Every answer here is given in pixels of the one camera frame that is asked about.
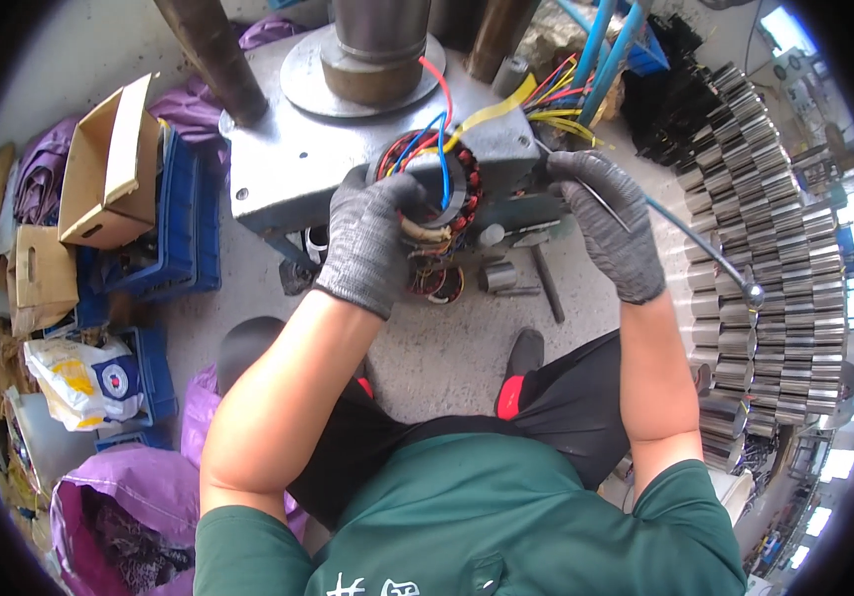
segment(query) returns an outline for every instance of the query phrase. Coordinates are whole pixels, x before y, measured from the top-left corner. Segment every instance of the foot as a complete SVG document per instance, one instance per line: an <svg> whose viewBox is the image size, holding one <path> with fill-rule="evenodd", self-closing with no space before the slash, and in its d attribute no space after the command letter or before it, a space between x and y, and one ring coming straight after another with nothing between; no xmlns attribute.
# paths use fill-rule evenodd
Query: foot
<svg viewBox="0 0 854 596"><path fill-rule="evenodd" d="M519 413L519 390L523 385L523 377L543 365L543 346L543 337L539 331L532 327L519 330L510 352L510 360L506 364L503 387L497 396L495 409L498 418L508 421Z"/></svg>

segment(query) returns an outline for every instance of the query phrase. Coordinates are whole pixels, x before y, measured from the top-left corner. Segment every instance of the white plastic bag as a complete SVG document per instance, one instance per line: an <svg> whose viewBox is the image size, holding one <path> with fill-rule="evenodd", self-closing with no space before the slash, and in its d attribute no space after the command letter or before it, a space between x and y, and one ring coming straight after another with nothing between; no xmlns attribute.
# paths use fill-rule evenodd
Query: white plastic bag
<svg viewBox="0 0 854 596"><path fill-rule="evenodd" d="M67 430L112 428L139 413L139 363L125 343L101 348L70 340L24 343L29 372L47 396L50 415Z"/></svg>

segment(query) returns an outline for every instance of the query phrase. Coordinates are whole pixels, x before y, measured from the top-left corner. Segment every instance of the blue pipe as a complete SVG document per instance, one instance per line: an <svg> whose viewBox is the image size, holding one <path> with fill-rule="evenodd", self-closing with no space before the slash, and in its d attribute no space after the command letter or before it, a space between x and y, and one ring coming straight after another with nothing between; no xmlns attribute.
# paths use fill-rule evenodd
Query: blue pipe
<svg viewBox="0 0 854 596"><path fill-rule="evenodd" d="M569 0L557 0L567 12L571 9ZM599 12L596 13L596 20L593 22L592 29L587 30L589 37L586 39L586 47L582 50L582 56L579 58L579 64L576 66L576 74L573 76L573 84L570 89L579 89L586 84L589 79L589 74L596 68L596 60L600 56L600 48L608 48L609 42L605 41L606 30L609 29L609 21L612 20L613 12L616 11L616 0L601 0Z"/></svg>
<svg viewBox="0 0 854 596"><path fill-rule="evenodd" d="M648 18L651 7L651 0L635 0L632 7L629 8L623 30L616 38L616 43L612 46L612 51L606 58L605 64L602 65L596 78L593 79L593 89L586 96L586 102L583 104L582 112L577 119L579 124L588 127L589 123L593 121L593 117L600 109L602 99L612 87L613 80L625 66L625 59L632 48L632 44L635 43L639 31L645 25L645 19Z"/></svg>

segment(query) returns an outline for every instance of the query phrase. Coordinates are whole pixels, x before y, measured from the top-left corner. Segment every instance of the metal tool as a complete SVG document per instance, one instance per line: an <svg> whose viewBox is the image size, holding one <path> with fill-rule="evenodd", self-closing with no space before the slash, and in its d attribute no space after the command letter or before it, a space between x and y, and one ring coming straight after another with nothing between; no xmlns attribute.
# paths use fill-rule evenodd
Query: metal tool
<svg viewBox="0 0 854 596"><path fill-rule="evenodd" d="M549 300L549 307L553 311L553 318L557 323L562 323L566 320L566 314L563 311L563 304L560 303L560 293L556 290L556 283L553 282L549 266L540 250L540 244L548 241L549 232L535 232L514 242L513 248L530 247L530 251L533 253L533 262L537 265L537 273L540 275L540 281L543 284L543 291L546 292L546 299Z"/></svg>
<svg viewBox="0 0 854 596"><path fill-rule="evenodd" d="M510 288L509 290L501 290L500 292L494 292L494 294L501 298L513 298L517 296L539 296L540 286L521 286L518 288Z"/></svg>
<svg viewBox="0 0 854 596"><path fill-rule="evenodd" d="M539 138L534 137L533 140L536 142L537 145L540 146L540 149L545 150L547 154L553 154L555 152L552 149L550 149L549 147L547 147ZM580 178L578 178L576 176L573 176L573 177L576 179L576 182L581 184L583 188L585 188L589 191L590 195L592 195L596 200L598 200L600 202L600 205L602 205L602 208L606 209L609 212L609 214L616 221L619 222L619 225L623 226L623 229L626 232L631 232L631 230L629 230L629 226L625 225L625 222L623 221L622 218L619 217L619 214L617 214L616 211L612 207L609 206L609 203L605 202L602 199L602 197L599 196L599 193L597 193L596 191L593 190L593 187L591 187L588 184L586 184L585 182L583 182Z"/></svg>
<svg viewBox="0 0 854 596"><path fill-rule="evenodd" d="M540 139L534 138L533 140L537 143L537 145L540 146L540 149L543 149L547 153L554 152L552 149L544 145L543 142L540 141ZM589 193L600 202L602 207L605 208L611 214L611 216L615 218L616 221L620 223L620 225L623 226L623 229L626 232L629 231L629 228L625 225L625 222L616 214L616 212L612 209L612 207L609 206L608 203L602 200L602 198L599 196L599 194L596 193L596 191L594 191L588 184L586 184L579 178L576 178L576 182L583 185L589 191ZM744 277L742 277L742 274L740 274L738 270L735 269L735 267L731 263L729 263L724 256L721 255L721 252L719 252L714 246L712 246L711 243L709 243L706 239L702 238L700 235L692 231L691 228L685 225L685 222L676 218L670 210L662 207L659 201L652 199L652 197L649 197L648 195L646 195L645 200L648 201L649 205L653 209L658 211L659 214L662 215L666 220L668 220L672 225L679 228L679 230L681 230L682 233L684 233L688 237L692 238L695 241L695 244L701 246L702 250L706 251L708 256L711 256L712 259L719 264L719 267L721 267L726 273L731 276L731 279L734 280L738 287L742 290L742 297L744 298L744 301L749 308L752 308L755 311L761 310L762 305L765 304L765 289L761 285L759 285L758 283L746 281Z"/></svg>

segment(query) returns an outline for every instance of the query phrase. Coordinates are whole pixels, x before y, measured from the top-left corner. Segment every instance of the gray work glove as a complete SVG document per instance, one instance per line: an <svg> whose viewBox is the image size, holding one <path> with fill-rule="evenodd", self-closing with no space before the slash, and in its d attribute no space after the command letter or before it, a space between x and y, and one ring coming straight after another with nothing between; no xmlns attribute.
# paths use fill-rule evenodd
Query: gray work glove
<svg viewBox="0 0 854 596"><path fill-rule="evenodd" d="M644 304L661 294L665 273L652 237L645 193L635 180L595 150L557 151L546 161L546 169L573 208L589 257L616 284L620 300ZM576 182L577 177L609 203L629 232Z"/></svg>
<svg viewBox="0 0 854 596"><path fill-rule="evenodd" d="M408 277L397 209L426 191L409 173L365 188L366 171L352 169L331 199L328 258L314 287L387 320Z"/></svg>

